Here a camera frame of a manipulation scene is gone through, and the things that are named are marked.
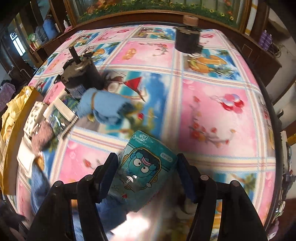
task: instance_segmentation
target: blue fuzzy glove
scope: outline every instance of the blue fuzzy glove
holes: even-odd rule
[[[82,118],[93,114],[95,119],[103,124],[116,124],[125,113],[131,112],[133,106],[129,99],[107,91],[98,91],[95,88],[88,89],[80,99],[76,115]]]

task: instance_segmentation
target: purple container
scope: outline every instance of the purple container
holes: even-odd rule
[[[264,44],[263,44],[263,49],[268,50],[269,46],[272,44],[272,36],[271,34],[267,36]]]
[[[259,40],[259,45],[262,47],[263,46],[263,44],[264,44],[264,42],[265,42],[265,40],[266,40],[266,38],[267,38],[267,31],[266,30],[264,30],[263,32],[262,32],[262,34],[261,34],[261,37],[260,37],[260,40]]]

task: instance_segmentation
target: cartoon eyes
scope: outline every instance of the cartoon eyes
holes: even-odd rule
[[[133,161],[133,164],[134,164],[136,167],[139,167],[139,166],[142,164],[142,162],[141,162],[140,159],[136,158],[136,159]]]
[[[147,173],[149,171],[149,168],[148,167],[142,167],[141,168],[141,172],[142,173]]]

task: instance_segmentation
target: teal tissue package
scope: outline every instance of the teal tissue package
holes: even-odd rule
[[[161,189],[176,164],[177,156],[163,143],[136,131],[118,158],[109,195],[137,212]]]

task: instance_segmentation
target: screw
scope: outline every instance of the screw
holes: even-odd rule
[[[88,174],[84,177],[85,180],[90,181],[91,179],[93,179],[93,175],[92,174]]]
[[[59,186],[61,186],[62,184],[63,184],[62,181],[56,181],[56,182],[54,183],[54,186],[55,186],[55,187],[59,187]]]
[[[200,179],[204,180],[204,181],[207,181],[209,179],[209,177],[207,175],[201,175]]]
[[[232,185],[235,186],[235,187],[238,187],[238,186],[239,186],[239,182],[236,181],[236,180],[233,180],[231,183],[232,183]]]

